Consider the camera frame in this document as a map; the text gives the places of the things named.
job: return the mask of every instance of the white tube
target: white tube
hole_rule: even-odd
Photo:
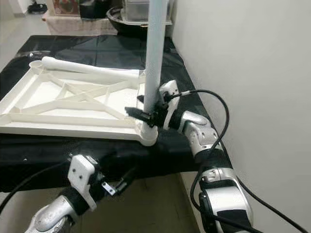
[[[150,0],[149,3],[144,97],[144,111],[147,113],[153,111],[160,86],[167,4],[168,0]],[[146,123],[143,123],[141,133],[146,139],[157,138],[157,128],[151,129]]]
[[[47,69],[60,69],[86,74],[103,74],[110,77],[123,78],[132,81],[138,80],[137,72],[133,72],[131,70],[122,70],[122,69],[118,70],[118,69],[95,67],[75,62],[57,60],[53,57],[43,57],[42,63],[43,66]]]

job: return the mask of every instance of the black bowl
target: black bowl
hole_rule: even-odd
[[[121,9],[122,8],[114,7],[106,13],[112,26],[119,32],[118,34],[130,37],[146,37],[148,24],[123,21]]]
[[[88,4],[90,1],[80,1],[80,16],[82,19],[105,18],[112,0],[96,0]]]

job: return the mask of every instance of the black tablecloth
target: black tablecloth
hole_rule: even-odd
[[[0,74],[0,99],[26,73],[28,64],[38,59],[39,53],[99,67],[145,69],[146,41],[114,35],[31,36]],[[166,38],[161,83],[169,80],[177,80],[180,91],[194,89],[183,60]],[[181,99],[179,108],[207,116],[198,95]],[[111,180],[134,165],[139,166],[139,178],[197,169],[187,139],[176,131],[159,130],[152,147],[136,141],[0,134],[0,191],[11,191],[25,177],[64,161],[70,153],[100,159],[103,173]],[[46,172],[25,189],[68,185],[67,170],[68,165],[64,165]]]

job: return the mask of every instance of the clear plastic container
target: clear plastic container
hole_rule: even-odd
[[[122,0],[125,20],[148,21],[149,0]],[[167,20],[171,19],[173,0],[169,1]]]

